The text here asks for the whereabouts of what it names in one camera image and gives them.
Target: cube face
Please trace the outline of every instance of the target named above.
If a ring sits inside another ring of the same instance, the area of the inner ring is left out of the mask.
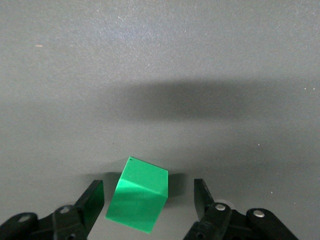
[[[130,157],[105,218],[150,233],[168,198],[168,171]]]

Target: metal screw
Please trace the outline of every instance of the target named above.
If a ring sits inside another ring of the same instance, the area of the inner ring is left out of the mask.
[[[254,210],[253,215],[255,215],[258,218],[263,218],[265,216],[265,214],[260,210]]]
[[[70,211],[70,208],[68,206],[63,206],[60,210],[61,214],[66,214],[67,212]]]
[[[217,210],[219,210],[219,211],[224,211],[224,210],[226,210],[226,207],[225,207],[224,205],[222,205],[222,204],[217,204],[217,205],[215,205],[215,208],[216,208]]]
[[[25,222],[27,220],[30,219],[30,215],[24,215],[22,217],[20,217],[20,219],[18,220],[19,223]]]

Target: gray surface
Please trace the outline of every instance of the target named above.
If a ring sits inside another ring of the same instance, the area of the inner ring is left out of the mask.
[[[319,23],[306,0],[2,0],[0,221],[44,217],[94,178],[107,207],[134,156],[173,174],[152,234],[105,208],[90,240],[182,239],[193,178],[318,239]]]

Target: green cube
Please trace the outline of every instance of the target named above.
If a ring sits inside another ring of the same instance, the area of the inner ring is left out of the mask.
[[[129,157],[105,218],[151,233],[168,199],[168,171]]]

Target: green block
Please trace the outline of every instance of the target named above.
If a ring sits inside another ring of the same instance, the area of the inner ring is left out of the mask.
[[[105,218],[151,233],[168,199],[168,171],[129,157]]]

